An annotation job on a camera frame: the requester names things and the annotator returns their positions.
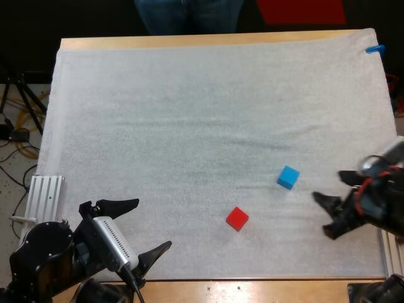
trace cable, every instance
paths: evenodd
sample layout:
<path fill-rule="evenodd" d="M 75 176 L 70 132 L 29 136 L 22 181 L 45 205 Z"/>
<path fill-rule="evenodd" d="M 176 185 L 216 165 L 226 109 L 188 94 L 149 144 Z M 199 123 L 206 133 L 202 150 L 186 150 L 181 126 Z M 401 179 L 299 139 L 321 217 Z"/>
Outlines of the cable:
<path fill-rule="evenodd" d="M 25 193 L 23 194 L 23 196 L 21 197 L 21 199 L 20 199 L 19 202 L 17 203 L 17 206 L 15 207 L 12 216 L 15 216 L 15 213 L 17 212 L 18 207 L 21 205 L 21 202 L 24 200 L 24 198 L 25 198 L 25 196 L 27 195 L 27 193 L 28 193 L 28 191 L 25 191 Z M 16 236 L 17 238 L 20 238 L 20 236 L 15 232 L 15 229 L 14 229 L 14 220 L 11 222 L 11 229 L 13 230 L 15 236 Z"/>
<path fill-rule="evenodd" d="M 18 152 L 18 151 L 20 151 L 20 150 L 22 150 L 22 149 L 24 149 L 24 148 L 34 148 L 34 147 L 28 145 L 28 146 L 23 146 L 23 147 L 17 148 L 15 151 L 13 151 L 12 153 L 10 153 L 5 159 L 0 160 L 0 163 L 3 163 L 3 162 L 5 162 L 5 161 L 7 161 L 8 159 L 10 159 L 10 157 L 11 157 L 13 154 L 15 154 L 16 152 Z"/>
<path fill-rule="evenodd" d="M 24 184 L 18 182 L 16 179 L 14 179 L 8 172 L 6 172 L 6 171 L 4 170 L 4 168 L 2 168 L 2 167 L 0 166 L 0 169 L 1 169 L 1 170 L 7 175 L 7 177 L 9 177 L 15 184 L 17 184 L 17 185 L 19 185 L 19 186 L 22 186 L 26 191 L 28 190 L 28 188 L 26 188 Z"/>
<path fill-rule="evenodd" d="M 143 296 L 139 290 L 138 284 L 136 283 L 136 278 L 134 277 L 130 267 L 128 264 L 125 264 L 121 267 L 121 269 L 117 272 L 117 274 L 121 277 L 122 281 L 134 292 L 138 295 L 140 303 L 145 303 Z"/>
<path fill-rule="evenodd" d="M 27 143 L 28 143 L 34 150 L 39 151 L 39 148 L 37 148 L 36 146 L 33 146 L 33 145 L 31 144 L 31 142 L 27 141 Z"/>
<path fill-rule="evenodd" d="M 38 166 L 38 165 L 35 164 L 35 165 L 31 166 L 29 169 L 27 169 L 27 170 L 24 172 L 23 185 L 24 185 L 25 188 L 28 188 L 28 189 L 29 189 L 29 187 L 27 187 L 27 186 L 25 185 L 25 177 L 27 176 L 27 174 L 28 174 L 28 172 L 29 172 L 30 170 L 36 168 L 37 166 Z"/>

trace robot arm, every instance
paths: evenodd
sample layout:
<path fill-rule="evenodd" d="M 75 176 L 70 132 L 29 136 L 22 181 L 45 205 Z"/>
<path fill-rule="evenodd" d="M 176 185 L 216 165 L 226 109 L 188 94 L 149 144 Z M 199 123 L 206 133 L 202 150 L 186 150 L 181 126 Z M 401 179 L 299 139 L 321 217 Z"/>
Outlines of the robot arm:
<path fill-rule="evenodd" d="M 51 302 L 56 294 L 105 268 L 116 272 L 129 291 L 119 294 L 117 288 L 90 280 L 79 287 L 75 302 L 125 302 L 122 298 L 129 301 L 134 293 L 144 302 L 140 293 L 146 283 L 144 276 L 170 248 L 171 241 L 136 254 L 113 219 L 138 203 L 138 199 L 100 200 L 95 206 L 91 201 L 83 203 L 79 209 L 83 219 L 74 232 L 67 222 L 34 226 L 10 257 L 13 280 L 0 290 L 0 302 Z"/>
<path fill-rule="evenodd" d="M 314 192 L 314 200 L 333 220 L 324 225 L 331 239 L 366 223 L 404 237 L 404 141 L 400 139 L 383 156 L 370 156 L 358 172 L 340 171 L 340 179 L 351 186 L 348 196 L 327 196 Z"/>

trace jeans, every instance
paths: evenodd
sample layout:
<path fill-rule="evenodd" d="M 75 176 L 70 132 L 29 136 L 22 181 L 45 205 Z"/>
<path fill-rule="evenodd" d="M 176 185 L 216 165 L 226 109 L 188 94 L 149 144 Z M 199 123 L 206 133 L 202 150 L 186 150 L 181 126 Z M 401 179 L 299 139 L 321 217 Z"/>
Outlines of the jeans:
<path fill-rule="evenodd" d="M 134 0 L 150 35 L 234 33 L 244 0 Z"/>

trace wooden table edge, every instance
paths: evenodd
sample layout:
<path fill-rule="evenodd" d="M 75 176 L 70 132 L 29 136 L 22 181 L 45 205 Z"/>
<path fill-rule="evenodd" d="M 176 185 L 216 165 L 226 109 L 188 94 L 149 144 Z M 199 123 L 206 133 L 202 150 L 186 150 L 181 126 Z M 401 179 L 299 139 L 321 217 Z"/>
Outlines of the wooden table edge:
<path fill-rule="evenodd" d="M 202 45 L 234 45 L 328 39 L 355 33 L 357 30 L 313 30 L 306 32 L 231 33 L 223 35 L 140 36 L 65 38 L 61 49 L 133 49 Z"/>
<path fill-rule="evenodd" d="M 154 302 L 253 302 L 348 303 L 349 283 L 381 280 L 270 280 L 147 282 L 141 292 Z M 54 303 L 70 302 L 77 285 L 54 297 Z"/>

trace red wire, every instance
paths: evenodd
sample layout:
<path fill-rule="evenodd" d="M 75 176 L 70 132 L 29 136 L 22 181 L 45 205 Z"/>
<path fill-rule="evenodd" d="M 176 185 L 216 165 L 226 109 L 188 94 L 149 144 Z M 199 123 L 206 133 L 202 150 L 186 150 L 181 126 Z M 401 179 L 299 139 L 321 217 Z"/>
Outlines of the red wire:
<path fill-rule="evenodd" d="M 392 169 L 400 169 L 400 167 L 397 167 L 397 166 L 394 166 L 394 165 L 391 165 L 390 166 Z M 382 173 L 380 173 L 379 174 L 379 177 L 385 177 L 385 176 L 387 176 L 387 175 L 390 175 L 390 172 L 388 172 L 388 171 L 384 171 L 384 172 L 382 172 Z M 364 211 L 362 210 L 362 208 L 360 207 L 360 199 L 361 199 L 361 197 L 362 197 L 362 195 L 363 195 L 363 193 L 364 193 L 364 191 L 365 191 L 365 189 L 366 189 L 366 187 L 370 184 L 370 183 L 372 183 L 373 182 L 373 178 L 367 178 L 363 183 L 362 183 L 362 185 L 359 187 L 359 189 L 358 189 L 358 191 L 354 194 L 355 195 L 355 209 L 356 209 L 356 211 L 358 212 L 358 214 L 360 215 L 360 216 L 362 216 L 363 214 L 364 214 Z"/>
<path fill-rule="evenodd" d="M 355 208 L 356 211 L 360 216 L 364 214 L 364 211 L 360 207 L 360 199 L 365 191 L 365 188 L 373 181 L 373 178 L 367 178 L 362 185 L 359 187 L 358 191 L 354 194 L 355 195 Z"/>

